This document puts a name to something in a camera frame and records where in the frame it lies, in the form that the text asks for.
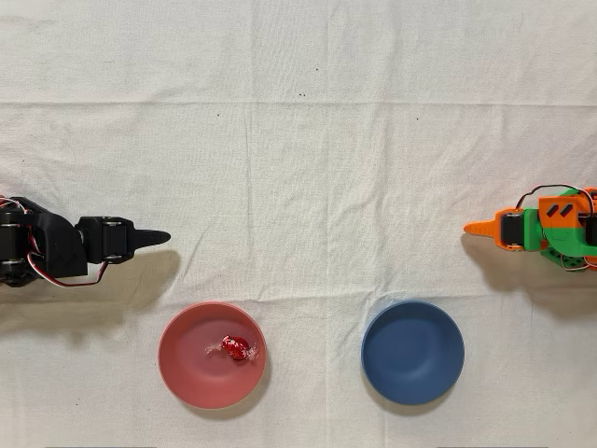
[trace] red wrapper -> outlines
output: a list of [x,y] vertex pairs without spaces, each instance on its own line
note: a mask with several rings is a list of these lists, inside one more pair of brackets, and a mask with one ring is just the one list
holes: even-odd
[[250,361],[257,359],[257,347],[251,346],[249,343],[239,336],[225,336],[221,343],[216,343],[207,347],[207,353],[214,350],[226,350],[232,359],[235,361]]

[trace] green bracket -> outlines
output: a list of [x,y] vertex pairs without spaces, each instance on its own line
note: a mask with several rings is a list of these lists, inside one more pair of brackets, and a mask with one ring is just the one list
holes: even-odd
[[[585,260],[582,257],[567,257],[562,255],[560,252],[555,250],[553,247],[548,246],[548,248],[541,251],[541,255],[544,256],[546,259],[550,259],[558,266],[564,265],[566,269],[574,269],[579,268],[583,264],[585,264]],[[582,273],[582,271],[572,271],[573,273]]]

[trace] cable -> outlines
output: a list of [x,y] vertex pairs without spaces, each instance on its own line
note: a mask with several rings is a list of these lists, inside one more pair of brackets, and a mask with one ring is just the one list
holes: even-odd
[[21,210],[24,213],[27,213],[27,209],[25,207],[23,207],[19,201],[15,201],[14,199],[9,199],[9,198],[3,197],[3,198],[0,198],[0,202],[1,202],[0,207],[4,207],[6,205],[5,203],[15,203],[16,205],[18,205],[21,208]]
[[95,280],[95,282],[90,282],[90,283],[63,283],[59,280],[56,280],[53,277],[50,277],[49,275],[47,275],[46,273],[44,273],[41,269],[39,269],[37,266],[35,266],[34,261],[32,260],[31,256],[32,255],[37,255],[41,257],[41,254],[36,254],[35,252],[31,251],[27,254],[27,261],[29,261],[29,264],[31,265],[31,267],[33,268],[33,270],[39,274],[43,279],[48,280],[52,285],[55,285],[57,287],[89,287],[91,285],[96,285],[98,283],[100,283],[100,281],[102,280],[102,277],[104,276],[105,270],[108,267],[108,263],[107,262],[103,262],[102,265],[100,266],[100,270],[97,273],[97,279]]
[[562,263],[562,267],[567,271],[567,272],[571,272],[571,271],[584,271],[585,269],[588,269],[590,264],[585,264],[584,266],[580,266],[579,268],[566,268],[563,264],[563,256],[560,255],[560,262]]
[[577,187],[574,187],[572,185],[568,185],[568,184],[548,184],[548,185],[539,185],[538,187],[535,187],[534,189],[532,189],[531,191],[529,191],[528,193],[524,193],[521,198],[519,199],[519,201],[516,203],[516,208],[521,208],[522,202],[524,201],[524,198],[535,193],[538,189],[545,189],[548,187],[565,187],[567,189],[575,189],[576,191],[578,191],[579,193],[582,193],[585,195],[585,197],[587,198],[587,200],[589,201],[589,210],[590,210],[590,215],[593,214],[594,210],[593,210],[593,199],[591,198],[590,194],[588,194],[584,189],[579,189]]
[[589,263],[589,262],[587,261],[587,257],[583,257],[583,259],[585,259],[585,263],[587,263],[587,265],[588,265],[589,267],[591,267],[591,268],[597,268],[597,264],[592,264],[592,263]]

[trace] blue bowl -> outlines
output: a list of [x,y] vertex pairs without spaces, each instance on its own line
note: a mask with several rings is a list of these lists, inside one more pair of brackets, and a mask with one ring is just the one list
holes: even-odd
[[363,371],[382,396],[425,404],[450,389],[465,362],[465,343],[453,320],[424,301],[401,301],[379,313],[361,346]]

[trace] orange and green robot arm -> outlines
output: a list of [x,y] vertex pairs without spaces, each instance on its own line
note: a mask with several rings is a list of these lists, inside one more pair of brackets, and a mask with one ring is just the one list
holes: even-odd
[[523,198],[492,220],[466,224],[465,232],[492,237],[505,250],[540,250],[567,271],[595,268],[597,189],[571,188],[559,196],[542,196],[537,208],[521,208]]

